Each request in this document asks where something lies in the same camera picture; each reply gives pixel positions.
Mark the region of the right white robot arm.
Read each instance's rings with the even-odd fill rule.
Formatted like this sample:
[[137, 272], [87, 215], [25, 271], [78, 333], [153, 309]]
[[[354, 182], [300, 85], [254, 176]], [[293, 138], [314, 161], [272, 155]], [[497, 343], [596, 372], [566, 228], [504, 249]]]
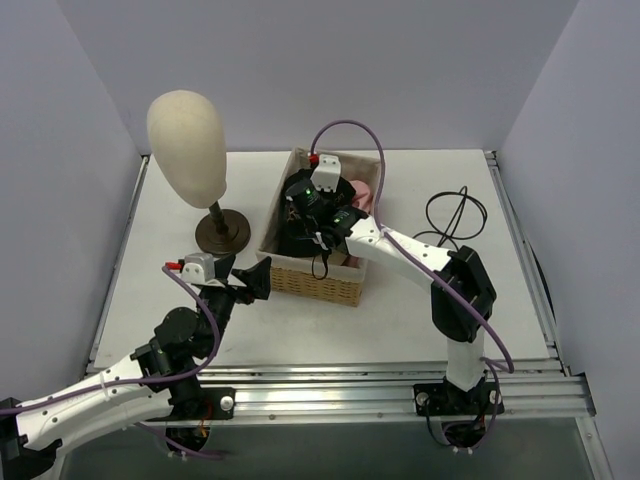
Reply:
[[484, 374], [484, 335], [497, 298], [477, 252], [425, 244], [383, 224], [376, 216], [323, 194], [311, 179], [301, 178], [282, 190], [284, 221], [281, 238], [295, 248], [290, 257], [320, 256], [344, 251], [374, 262], [430, 292], [431, 318], [447, 339], [444, 400], [455, 412], [469, 411], [480, 400]]

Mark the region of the black cap with R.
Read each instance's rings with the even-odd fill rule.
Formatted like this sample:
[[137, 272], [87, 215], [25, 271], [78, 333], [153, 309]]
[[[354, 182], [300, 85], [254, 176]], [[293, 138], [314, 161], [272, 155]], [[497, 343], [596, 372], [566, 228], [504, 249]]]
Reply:
[[[311, 169], [300, 169], [292, 175], [306, 175], [311, 179], [311, 172]], [[294, 258], [315, 257], [317, 255], [320, 255], [322, 252], [322, 247], [317, 243], [316, 233], [320, 231], [321, 227], [327, 226], [330, 223], [331, 218], [338, 212], [339, 209], [351, 205], [351, 200], [355, 193], [354, 189], [350, 185], [349, 181], [341, 177], [338, 185], [338, 190], [333, 193], [336, 196], [336, 202], [339, 204], [337, 212], [334, 213], [329, 218], [329, 220], [318, 230], [289, 230], [284, 226], [285, 181], [279, 194], [279, 205], [277, 207], [277, 253]]]

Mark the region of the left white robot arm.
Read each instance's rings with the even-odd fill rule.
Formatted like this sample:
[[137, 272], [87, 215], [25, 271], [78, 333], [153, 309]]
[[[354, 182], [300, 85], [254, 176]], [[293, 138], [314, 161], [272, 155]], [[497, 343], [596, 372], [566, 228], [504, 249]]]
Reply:
[[144, 345], [59, 392], [1, 403], [1, 461], [6, 478], [35, 478], [58, 455], [149, 419], [190, 419], [204, 402], [199, 373], [217, 356], [233, 309], [271, 293], [266, 257], [248, 269], [236, 257], [190, 254], [162, 271], [195, 302], [175, 307]]

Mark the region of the pink hat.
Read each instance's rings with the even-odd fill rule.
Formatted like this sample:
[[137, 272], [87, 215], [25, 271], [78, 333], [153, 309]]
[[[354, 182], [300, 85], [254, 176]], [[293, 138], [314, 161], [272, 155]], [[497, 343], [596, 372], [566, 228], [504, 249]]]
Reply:
[[[374, 196], [369, 185], [360, 180], [351, 180], [349, 183], [355, 192], [351, 200], [351, 205], [367, 214], [370, 214]], [[349, 255], [343, 265], [351, 268], [358, 268], [358, 262], [359, 259], [357, 257]]]

